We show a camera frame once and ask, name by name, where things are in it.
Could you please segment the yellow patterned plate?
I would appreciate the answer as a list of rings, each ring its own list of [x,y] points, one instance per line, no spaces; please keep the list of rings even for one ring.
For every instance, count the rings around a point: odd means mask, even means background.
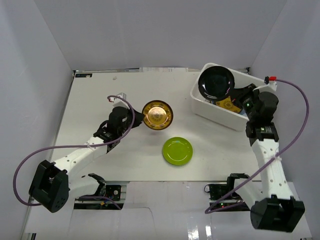
[[[221,101],[216,101],[214,103],[216,106],[220,107],[220,108],[223,108],[225,110],[228,110],[230,112],[233,112],[233,113],[237,113],[239,114],[242,109],[235,106],[232,102],[231,102],[231,98],[230,97],[227,97]]]
[[[174,119],[170,105],[162,100],[149,101],[142,109],[143,123],[150,129],[161,131],[168,128]]]

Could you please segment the black plate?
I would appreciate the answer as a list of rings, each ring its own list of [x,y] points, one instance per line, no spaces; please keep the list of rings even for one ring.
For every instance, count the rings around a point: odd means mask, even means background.
[[[226,67],[211,66],[200,74],[197,85],[206,100],[219,102],[230,96],[230,91],[235,87],[235,78]]]

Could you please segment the green plastic plate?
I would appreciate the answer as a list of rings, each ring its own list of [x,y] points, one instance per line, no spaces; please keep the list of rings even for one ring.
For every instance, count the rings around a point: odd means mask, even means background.
[[[183,137],[172,137],[162,147],[163,158],[173,166],[184,166],[193,157],[193,146]]]

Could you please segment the blue plastic plate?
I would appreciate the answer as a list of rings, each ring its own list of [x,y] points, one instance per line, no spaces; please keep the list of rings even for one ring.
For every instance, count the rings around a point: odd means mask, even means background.
[[[239,115],[241,115],[241,116],[245,116],[245,117],[247,116],[247,114],[246,114],[245,110],[242,110],[242,111],[241,111],[241,112],[239,112],[238,114],[239,114]]]

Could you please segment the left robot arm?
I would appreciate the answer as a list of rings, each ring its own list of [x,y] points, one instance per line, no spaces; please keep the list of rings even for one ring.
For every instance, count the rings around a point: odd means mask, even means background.
[[[95,159],[113,150],[125,133],[138,127],[144,117],[136,110],[114,107],[108,119],[100,124],[83,147],[53,162],[44,160],[37,166],[29,195],[51,213],[62,209],[69,197],[113,203],[114,198],[106,196],[107,182],[103,177],[95,173],[80,178],[76,175]]]

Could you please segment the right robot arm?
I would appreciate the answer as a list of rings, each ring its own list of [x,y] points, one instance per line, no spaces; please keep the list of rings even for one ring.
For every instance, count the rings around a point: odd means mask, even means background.
[[[225,187],[226,195],[243,199],[254,229],[291,233],[305,213],[305,205],[295,199],[280,158],[279,136],[272,122],[279,100],[254,84],[234,88],[229,96],[248,117],[245,133],[258,163],[262,189],[257,189],[250,177],[242,176]]]

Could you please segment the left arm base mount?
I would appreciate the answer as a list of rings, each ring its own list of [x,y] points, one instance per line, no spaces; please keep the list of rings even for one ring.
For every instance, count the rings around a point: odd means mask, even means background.
[[[126,199],[125,185],[112,184],[102,188],[94,198],[80,197],[75,200],[74,210],[121,210]]]

